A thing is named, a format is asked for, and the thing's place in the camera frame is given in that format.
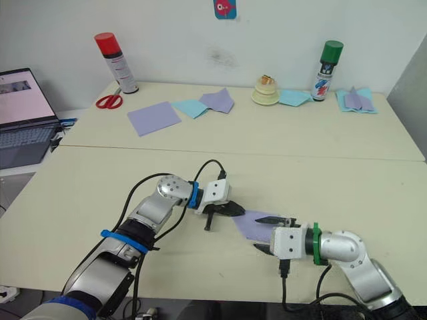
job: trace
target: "laptop keyboard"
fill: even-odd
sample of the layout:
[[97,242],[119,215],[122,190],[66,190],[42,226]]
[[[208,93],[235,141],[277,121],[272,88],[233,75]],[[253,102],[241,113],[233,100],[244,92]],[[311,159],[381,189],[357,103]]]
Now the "laptop keyboard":
[[32,128],[0,133],[0,149],[46,142],[52,130],[52,128]]

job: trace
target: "scissors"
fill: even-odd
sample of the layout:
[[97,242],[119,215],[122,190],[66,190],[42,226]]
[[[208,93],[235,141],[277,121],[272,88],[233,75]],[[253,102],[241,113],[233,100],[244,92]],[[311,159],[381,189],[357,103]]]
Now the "scissors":
[[121,89],[117,89],[114,94],[107,95],[96,101],[96,106],[100,109],[116,109],[123,104],[123,98],[120,96]]

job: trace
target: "purple paper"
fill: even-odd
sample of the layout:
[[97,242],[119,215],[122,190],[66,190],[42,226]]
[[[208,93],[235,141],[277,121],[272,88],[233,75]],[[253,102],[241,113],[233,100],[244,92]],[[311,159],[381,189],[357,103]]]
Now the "purple paper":
[[224,113],[229,113],[234,105],[234,100],[230,97],[227,88],[217,93],[205,93],[199,101],[214,111]]
[[131,111],[127,116],[140,137],[181,122],[169,102]]
[[270,215],[265,212],[246,210],[244,215],[233,217],[233,220],[240,233],[245,236],[246,239],[269,243],[273,228],[277,227],[277,225],[258,223],[255,221],[256,219],[269,216],[278,217],[277,215]]
[[346,104],[346,108],[353,110],[374,110],[374,106],[372,105],[371,100],[362,95],[359,95],[354,87],[349,94],[344,96],[344,103]]

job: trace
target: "laptop screen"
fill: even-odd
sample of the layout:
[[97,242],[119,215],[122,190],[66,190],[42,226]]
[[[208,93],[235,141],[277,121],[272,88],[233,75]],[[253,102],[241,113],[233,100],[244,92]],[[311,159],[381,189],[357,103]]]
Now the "laptop screen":
[[0,73],[1,127],[52,119],[55,113],[29,69]]

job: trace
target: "green ring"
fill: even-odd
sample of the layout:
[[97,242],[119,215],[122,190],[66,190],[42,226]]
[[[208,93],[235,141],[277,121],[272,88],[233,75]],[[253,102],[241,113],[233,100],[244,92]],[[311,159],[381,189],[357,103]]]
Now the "green ring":
[[322,265],[320,263],[320,244],[319,244],[319,238],[321,234],[322,234],[322,230],[319,229],[319,224],[315,222],[313,226],[313,256],[314,256],[315,265]]

